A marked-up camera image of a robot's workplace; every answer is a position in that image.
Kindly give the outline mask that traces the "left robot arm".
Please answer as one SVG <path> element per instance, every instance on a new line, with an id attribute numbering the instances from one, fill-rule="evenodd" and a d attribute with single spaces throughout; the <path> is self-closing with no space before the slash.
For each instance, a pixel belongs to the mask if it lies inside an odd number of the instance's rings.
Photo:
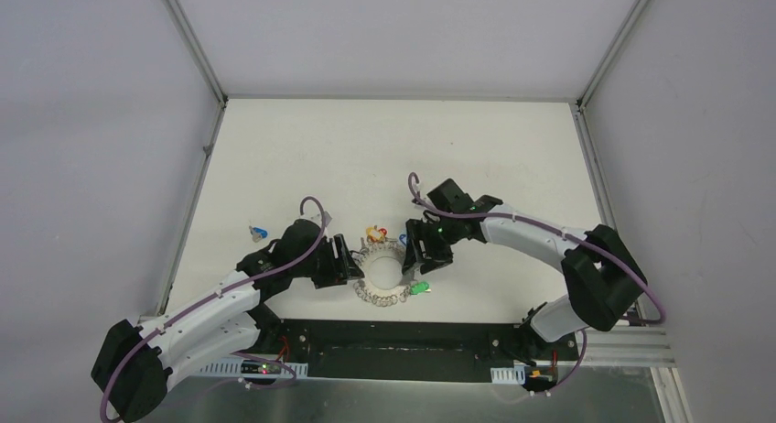
<path id="1" fill-rule="evenodd" d="M 327 237 L 317 222 L 294 221 L 201 298 L 137 325 L 121 320 L 107 331 L 91 370 L 102 391 L 103 420 L 144 418 L 175 385 L 222 356 L 248 348 L 271 352 L 278 319 L 265 303 L 294 279 L 326 288 L 363 277 L 342 235 Z"/>

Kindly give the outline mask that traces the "round metal keyring disc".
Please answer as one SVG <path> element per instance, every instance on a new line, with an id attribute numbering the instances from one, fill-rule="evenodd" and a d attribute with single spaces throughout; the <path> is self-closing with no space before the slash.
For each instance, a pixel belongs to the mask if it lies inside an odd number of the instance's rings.
<path id="1" fill-rule="evenodd" d="M 376 307 L 387 308 L 405 303 L 410 297 L 412 278 L 402 271 L 405 246 L 398 240 L 379 243 L 363 241 L 353 253 L 363 278 L 353 283 L 356 296 Z"/>

